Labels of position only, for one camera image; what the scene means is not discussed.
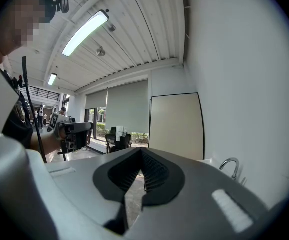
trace ceiling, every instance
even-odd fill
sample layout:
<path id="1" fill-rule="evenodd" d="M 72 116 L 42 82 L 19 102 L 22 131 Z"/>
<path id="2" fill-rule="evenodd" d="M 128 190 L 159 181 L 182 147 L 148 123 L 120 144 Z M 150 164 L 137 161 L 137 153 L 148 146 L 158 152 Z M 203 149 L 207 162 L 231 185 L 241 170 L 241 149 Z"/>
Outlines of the ceiling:
<path id="1" fill-rule="evenodd" d="M 29 83 L 39 81 L 45 86 L 50 74 L 56 73 L 53 85 L 66 93 L 144 64 L 178 58 L 182 65 L 183 0 L 69 0 L 69 7 L 67 14 L 58 12 L 51 24 L 41 25 L 27 47 L 8 56 L 15 75 L 22 75 L 22 57 L 26 56 Z M 109 10 L 108 22 L 70 57 L 64 56 L 70 38 L 99 10 Z M 106 51 L 103 57 L 96 55 L 100 46 Z"/>

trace floor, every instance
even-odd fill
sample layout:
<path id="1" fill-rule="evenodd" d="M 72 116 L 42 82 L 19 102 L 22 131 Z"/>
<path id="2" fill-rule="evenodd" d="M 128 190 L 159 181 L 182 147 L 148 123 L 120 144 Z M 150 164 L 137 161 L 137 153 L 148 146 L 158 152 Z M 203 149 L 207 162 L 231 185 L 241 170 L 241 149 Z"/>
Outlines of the floor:
<path id="1" fill-rule="evenodd" d="M 41 134 L 47 133 L 47 126 L 43 126 L 43 129 L 40 129 Z M 63 162 L 63 155 L 58 155 L 59 150 L 56 150 L 48 155 L 47 162 L 48 163 L 58 163 Z M 83 148 L 78 151 L 65 154 L 67 161 L 72 160 L 80 160 L 80 159 L 92 159 L 94 157 L 102 156 L 101 154 L 90 150 L 89 148 Z M 136 219 L 141 213 L 142 207 L 142 198 L 146 194 L 144 191 L 145 179 L 142 173 L 137 176 L 133 185 L 129 189 L 129 191 L 125 195 L 125 205 L 126 205 L 126 213 L 127 213 L 127 221 L 129 228 L 135 223 Z"/>

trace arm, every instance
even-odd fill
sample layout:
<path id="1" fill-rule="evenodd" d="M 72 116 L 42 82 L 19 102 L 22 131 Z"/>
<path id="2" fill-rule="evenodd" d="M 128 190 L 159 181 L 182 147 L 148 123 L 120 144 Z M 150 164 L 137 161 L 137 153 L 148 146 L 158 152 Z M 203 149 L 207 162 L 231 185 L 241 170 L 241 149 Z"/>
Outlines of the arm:
<path id="1" fill-rule="evenodd" d="M 60 135 L 63 139 L 66 138 L 66 134 L 64 129 L 60 130 Z M 53 132 L 46 133 L 46 134 L 41 134 L 41 140 L 43 144 L 43 149 L 44 153 L 50 154 L 51 152 L 55 151 L 56 149 L 59 149 L 61 147 L 60 141 L 57 140 L 55 134 Z M 30 143 L 30 148 L 35 151 L 40 151 L 39 148 L 39 141 L 38 141 L 38 135 L 36 132 L 32 134 L 31 137 L 31 143 Z"/>

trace white wall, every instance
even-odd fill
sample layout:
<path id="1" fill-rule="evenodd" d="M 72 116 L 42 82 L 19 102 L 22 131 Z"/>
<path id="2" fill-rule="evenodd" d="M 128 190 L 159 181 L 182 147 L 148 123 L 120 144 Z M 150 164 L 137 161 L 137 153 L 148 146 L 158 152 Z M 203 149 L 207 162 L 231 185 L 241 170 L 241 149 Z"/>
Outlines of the white wall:
<path id="1" fill-rule="evenodd" d="M 70 96 L 67 115 L 75 118 L 77 123 L 85 121 L 86 101 L 87 96 L 85 94 Z"/>
<path id="2" fill-rule="evenodd" d="M 238 158 L 239 181 L 272 207 L 289 194 L 289 23 L 270 0 L 189 5 L 185 66 L 200 95 L 205 156 Z"/>
<path id="3" fill-rule="evenodd" d="M 196 88 L 189 83 L 183 68 L 163 68 L 151 72 L 149 86 L 152 96 L 195 93 Z"/>

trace ceiling light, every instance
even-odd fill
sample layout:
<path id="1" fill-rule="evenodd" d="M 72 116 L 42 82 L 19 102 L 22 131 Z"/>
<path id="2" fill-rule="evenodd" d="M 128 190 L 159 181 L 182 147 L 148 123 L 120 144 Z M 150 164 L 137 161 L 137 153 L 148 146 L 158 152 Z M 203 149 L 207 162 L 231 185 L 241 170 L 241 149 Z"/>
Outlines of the ceiling light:
<path id="1" fill-rule="evenodd" d="M 69 57 L 83 40 L 108 20 L 109 16 L 103 10 L 98 11 L 74 34 L 62 54 Z"/>
<path id="2" fill-rule="evenodd" d="M 57 74 L 52 73 L 51 76 L 50 76 L 48 85 L 52 86 L 56 78 L 57 78 Z"/>

